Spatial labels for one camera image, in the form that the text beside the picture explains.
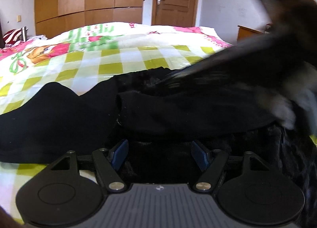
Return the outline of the wooden side cabinet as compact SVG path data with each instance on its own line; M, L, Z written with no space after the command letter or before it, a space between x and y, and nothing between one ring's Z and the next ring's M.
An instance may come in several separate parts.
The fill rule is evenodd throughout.
M264 34L263 31L259 31L256 29L248 28L246 26L238 25L238 37L237 41L248 38L253 35Z

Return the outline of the black knit sweater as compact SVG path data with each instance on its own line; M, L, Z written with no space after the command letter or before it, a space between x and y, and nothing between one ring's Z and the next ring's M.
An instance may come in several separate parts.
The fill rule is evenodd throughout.
M89 154L128 140L131 177L172 182L192 174L192 141L238 155L253 151L306 197L302 226L316 225L316 32L256 36L183 70L117 75L78 96L44 85L1 115L1 161L47 164L68 150Z

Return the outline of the red white striped cloth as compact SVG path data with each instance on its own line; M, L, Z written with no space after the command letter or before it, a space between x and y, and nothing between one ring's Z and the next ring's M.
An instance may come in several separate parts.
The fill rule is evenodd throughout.
M5 35L3 36L3 40L5 45L9 44L12 45L14 44L16 41L19 40L20 36L21 36L21 29L12 29L9 30L7 33L5 33Z

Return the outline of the metal thermos cup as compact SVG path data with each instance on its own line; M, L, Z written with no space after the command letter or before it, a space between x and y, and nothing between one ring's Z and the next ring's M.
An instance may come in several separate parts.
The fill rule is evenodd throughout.
M21 37L22 37L23 42L27 41L27 27L26 26L23 26L21 28Z

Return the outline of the checkered floral bed quilt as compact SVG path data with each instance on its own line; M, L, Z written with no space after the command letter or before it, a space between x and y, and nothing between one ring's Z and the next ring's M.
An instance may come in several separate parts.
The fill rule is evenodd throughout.
M167 82L233 46L197 28L120 22L30 40L1 57L1 115L52 82L78 96L114 76L143 70L168 69ZM1 227L21 222L28 227L311 227L300 224L303 190L258 154L233 155L195 143L210 154L208 169L200 170L190 142L182 162L192 174L172 182L131 177L128 165L139 153L131 141L119 169L110 163L115 146L85 155L68 150L47 164L1 161Z

